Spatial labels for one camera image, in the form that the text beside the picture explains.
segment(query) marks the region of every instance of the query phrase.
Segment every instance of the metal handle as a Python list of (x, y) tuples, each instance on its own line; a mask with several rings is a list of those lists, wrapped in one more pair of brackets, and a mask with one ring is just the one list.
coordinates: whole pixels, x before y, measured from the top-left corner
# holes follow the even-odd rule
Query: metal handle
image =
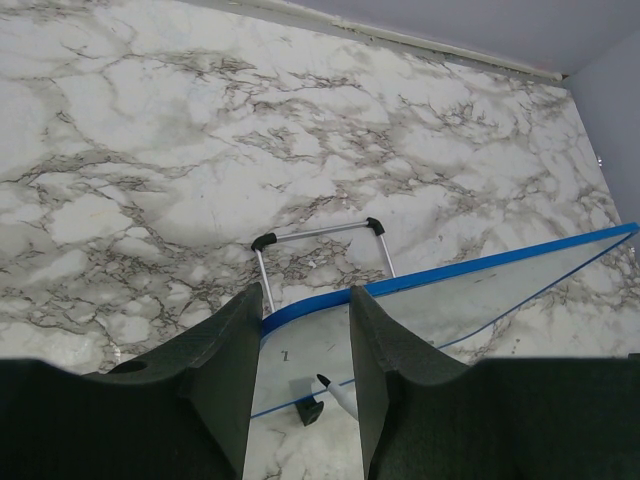
[(286, 235), (276, 236), (275, 233), (267, 233), (254, 240), (251, 244), (251, 249), (256, 252), (258, 257), (258, 264), (260, 265), (260, 274), (262, 275), (262, 282), (264, 283), (264, 289), (267, 292), (267, 300), (269, 301), (269, 308), (271, 313), (276, 311), (275, 304), (273, 302), (273, 295), (271, 294), (271, 286), (269, 285), (269, 277), (267, 276), (267, 270), (264, 266), (264, 259), (262, 258), (262, 252), (264, 249), (278, 242), (290, 242), (292, 240), (300, 240), (303, 238), (316, 237), (318, 235), (325, 235), (328, 233), (343, 232), (345, 230), (352, 230), (354, 228), (367, 227), (371, 228), (378, 237), (382, 251), (384, 252), (384, 258), (389, 267), (389, 272), (393, 278), (396, 278), (396, 272), (391, 262), (391, 255), (389, 255), (389, 249), (387, 243), (384, 241), (384, 227), (379, 220), (375, 218), (367, 218), (364, 222), (347, 223), (344, 225), (337, 225), (335, 227), (318, 228), (316, 230), (307, 230), (306, 232), (288, 233)]

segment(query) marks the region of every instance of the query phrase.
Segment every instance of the round hole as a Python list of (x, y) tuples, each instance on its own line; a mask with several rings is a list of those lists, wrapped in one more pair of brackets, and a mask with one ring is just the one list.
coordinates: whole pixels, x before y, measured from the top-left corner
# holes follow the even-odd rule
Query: round hole
[(147, 368), (147, 364), (142, 360), (129, 360), (128, 362), (118, 365), (116, 368), (111, 370), (109, 374), (139, 372), (145, 368)]

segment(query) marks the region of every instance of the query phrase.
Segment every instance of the marble pattern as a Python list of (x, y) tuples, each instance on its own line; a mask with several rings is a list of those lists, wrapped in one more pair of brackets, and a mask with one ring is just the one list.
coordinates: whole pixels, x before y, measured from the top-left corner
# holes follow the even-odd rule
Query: marble pattern
[[(0, 20), (3, 357), (110, 369), (257, 280), (273, 229), (378, 217), (403, 274), (619, 222), (560, 88), (178, 2), (2, 0)], [(367, 231), (270, 248), (276, 302), (384, 278), (379, 253)], [(625, 355), (639, 293), (622, 248), (448, 353)], [(290, 448), (291, 415), (252, 435)], [(336, 435), (315, 431), (309, 455)], [(285, 450), (247, 478), (323, 475)]]

